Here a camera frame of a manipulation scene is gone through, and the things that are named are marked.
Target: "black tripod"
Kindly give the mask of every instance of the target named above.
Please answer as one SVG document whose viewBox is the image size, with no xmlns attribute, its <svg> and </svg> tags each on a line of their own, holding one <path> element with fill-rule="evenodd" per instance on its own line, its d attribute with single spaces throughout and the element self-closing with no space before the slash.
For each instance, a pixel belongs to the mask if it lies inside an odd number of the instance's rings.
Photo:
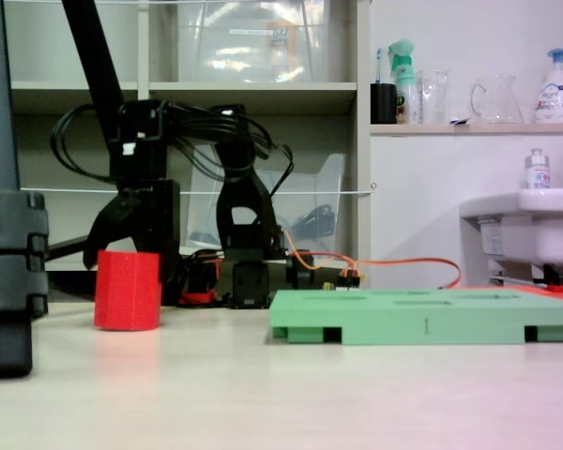
<svg viewBox="0 0 563 450">
<path fill-rule="evenodd" d="M 41 195 L 19 191 L 6 42 L 0 0 L 0 378 L 29 373 L 31 320 L 48 312 L 48 217 Z"/>
</svg>

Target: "green foam board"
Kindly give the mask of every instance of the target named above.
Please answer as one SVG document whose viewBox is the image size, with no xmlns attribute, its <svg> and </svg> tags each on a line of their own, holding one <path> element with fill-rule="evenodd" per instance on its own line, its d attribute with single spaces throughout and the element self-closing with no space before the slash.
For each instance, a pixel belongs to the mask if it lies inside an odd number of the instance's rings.
<svg viewBox="0 0 563 450">
<path fill-rule="evenodd" d="M 563 300 L 505 289 L 279 291 L 270 325 L 289 343 L 563 342 Z"/>
</svg>

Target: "connector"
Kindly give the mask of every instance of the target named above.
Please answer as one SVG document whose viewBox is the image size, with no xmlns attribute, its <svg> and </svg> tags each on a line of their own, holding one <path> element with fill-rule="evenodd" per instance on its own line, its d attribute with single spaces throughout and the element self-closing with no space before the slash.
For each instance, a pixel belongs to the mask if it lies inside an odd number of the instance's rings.
<svg viewBox="0 0 563 450">
<path fill-rule="evenodd" d="M 352 276 L 350 277 L 350 283 L 349 283 L 349 290 L 360 291 L 360 275 L 356 270 L 352 271 Z"/>
<path fill-rule="evenodd" d="M 336 291 L 348 291 L 349 279 L 348 277 L 338 276 L 338 282 L 336 283 Z"/>
</svg>

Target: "clear plastic bin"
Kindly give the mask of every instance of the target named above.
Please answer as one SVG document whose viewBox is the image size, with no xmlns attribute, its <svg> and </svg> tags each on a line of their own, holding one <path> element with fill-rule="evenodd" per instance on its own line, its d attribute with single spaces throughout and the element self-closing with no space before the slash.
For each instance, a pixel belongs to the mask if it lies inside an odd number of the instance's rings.
<svg viewBox="0 0 563 450">
<path fill-rule="evenodd" d="M 201 150 L 215 157 L 209 146 Z M 299 248 L 309 250 L 335 251 L 340 191 L 344 172 L 344 155 L 330 155 L 319 173 L 293 172 L 273 196 L 273 208 L 278 224 L 292 235 Z M 276 185 L 283 171 L 256 171 L 263 184 L 270 191 Z M 217 230 L 217 200 L 221 183 L 216 182 L 196 169 L 192 171 L 191 191 L 199 193 L 190 197 L 188 213 L 189 248 L 221 248 Z M 212 192 L 212 195 L 201 194 Z M 250 223 L 253 212 L 243 211 L 234 215 L 240 223 Z"/>
<path fill-rule="evenodd" d="M 179 80 L 343 82 L 345 0 L 196 1 L 178 7 Z"/>
</svg>

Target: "red cylinder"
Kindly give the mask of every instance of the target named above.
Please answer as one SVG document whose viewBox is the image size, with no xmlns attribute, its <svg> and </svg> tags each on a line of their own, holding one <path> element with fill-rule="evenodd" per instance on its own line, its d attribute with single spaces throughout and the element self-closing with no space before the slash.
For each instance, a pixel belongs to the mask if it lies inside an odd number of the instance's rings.
<svg viewBox="0 0 563 450">
<path fill-rule="evenodd" d="M 160 323 L 160 256 L 103 250 L 98 255 L 94 325 L 104 330 L 154 330 Z"/>
</svg>

